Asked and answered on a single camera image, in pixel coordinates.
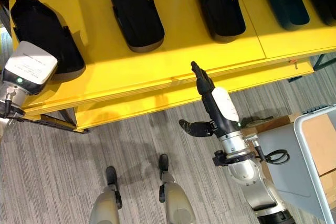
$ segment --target gray carpet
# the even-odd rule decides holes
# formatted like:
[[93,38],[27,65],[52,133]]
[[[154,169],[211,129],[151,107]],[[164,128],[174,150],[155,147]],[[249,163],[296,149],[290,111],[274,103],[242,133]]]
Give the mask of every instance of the gray carpet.
[[[1,61],[8,57],[10,43],[3,43]],[[236,92],[232,98],[241,117],[285,115],[336,103],[335,80],[336,65],[291,84]],[[171,173],[189,196],[197,223],[257,224],[242,191],[213,165],[218,140],[187,136],[179,128],[181,118],[208,120],[196,102],[100,126],[86,135],[16,123],[0,148],[0,223],[88,223],[109,165],[119,174],[121,223],[165,223],[156,167],[159,154],[168,153]],[[297,223],[323,223],[292,206],[290,210]]]

